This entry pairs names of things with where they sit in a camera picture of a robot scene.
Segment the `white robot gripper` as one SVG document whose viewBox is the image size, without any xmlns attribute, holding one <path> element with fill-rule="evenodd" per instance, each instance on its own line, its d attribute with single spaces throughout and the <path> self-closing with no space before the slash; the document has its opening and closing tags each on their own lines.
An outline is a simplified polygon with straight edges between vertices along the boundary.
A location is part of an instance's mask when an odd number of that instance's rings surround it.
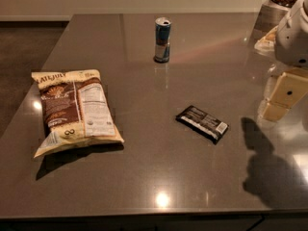
<svg viewBox="0 0 308 231">
<path fill-rule="evenodd" d="M 297 0 L 279 22 L 275 58 L 286 65 L 308 67 L 308 0 Z M 261 117 L 280 120 L 308 93 L 308 70 L 290 68 L 267 82 Z"/>
</svg>

